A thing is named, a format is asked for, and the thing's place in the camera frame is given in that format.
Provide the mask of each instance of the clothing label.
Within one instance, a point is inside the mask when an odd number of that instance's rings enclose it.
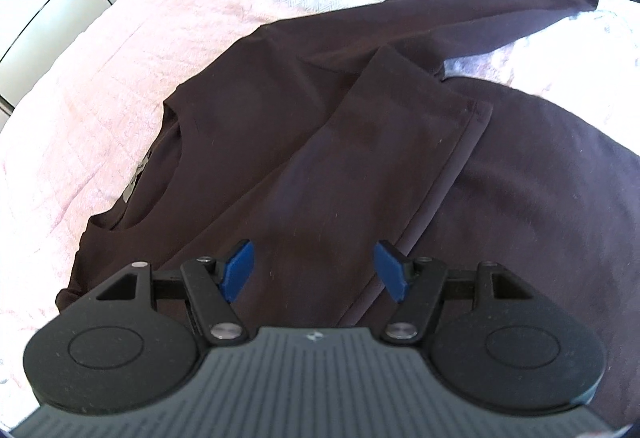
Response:
[[[145,169],[146,163],[149,161],[150,154],[151,154],[151,150],[149,150],[145,154],[145,157],[142,159],[142,162],[138,164],[138,167],[136,168],[136,172],[133,173],[133,178],[129,182],[129,185],[125,187],[124,192],[122,193],[122,199],[124,200],[125,203],[127,203],[129,201],[129,198],[131,198],[131,195],[133,194],[133,189],[135,189],[136,183],[138,183],[138,177],[142,174],[142,171]]]

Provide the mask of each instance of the white bedsheet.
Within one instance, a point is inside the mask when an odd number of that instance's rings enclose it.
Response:
[[[118,0],[59,57],[0,133],[1,427],[36,407],[24,345],[57,314],[87,219],[129,182],[163,99],[263,23],[377,1]],[[447,72],[545,97],[640,154],[638,4],[601,0]]]

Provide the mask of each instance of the gray gripper base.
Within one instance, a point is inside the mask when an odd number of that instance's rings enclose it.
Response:
[[[209,352],[194,377],[155,404],[109,416],[43,406],[15,438],[575,438],[608,430],[587,408],[524,418],[443,388],[415,350],[366,328],[262,328]]]

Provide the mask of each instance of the bed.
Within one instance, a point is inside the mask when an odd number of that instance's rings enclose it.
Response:
[[[118,0],[56,60],[0,132],[2,428],[37,406],[24,346],[57,315],[87,219],[135,176],[162,101],[261,24],[377,1]],[[544,97],[640,154],[640,4],[600,0],[446,72]]]

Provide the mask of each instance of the metal screw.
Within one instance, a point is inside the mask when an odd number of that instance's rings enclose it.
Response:
[[[236,323],[218,323],[211,329],[211,335],[221,341],[230,341],[242,335],[242,328]]]
[[[392,339],[404,341],[418,334],[418,330],[411,323],[392,323],[386,326],[385,333]]]
[[[415,258],[414,259],[415,264],[422,264],[422,265],[430,263],[431,261],[433,261],[433,259],[431,258]]]

